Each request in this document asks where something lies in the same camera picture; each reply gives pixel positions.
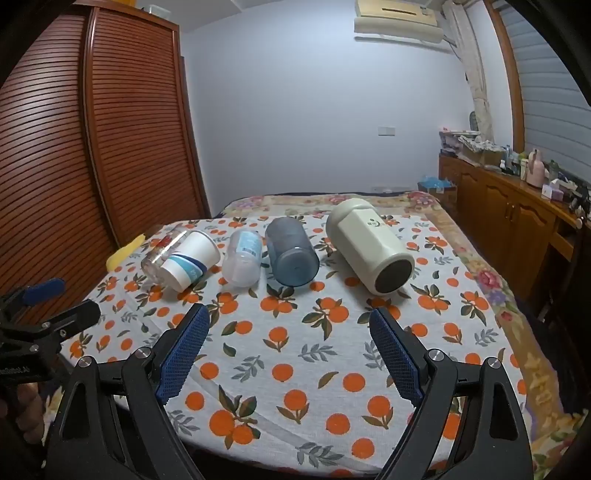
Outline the person's left hand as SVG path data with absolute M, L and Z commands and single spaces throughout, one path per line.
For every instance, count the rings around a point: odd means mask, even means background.
M 18 385 L 9 395 L 11 399 L 16 398 L 18 407 L 16 425 L 23 434 L 23 438 L 29 444 L 36 444 L 41 441 L 44 434 L 44 403 L 39 395 L 37 383 L 26 383 Z

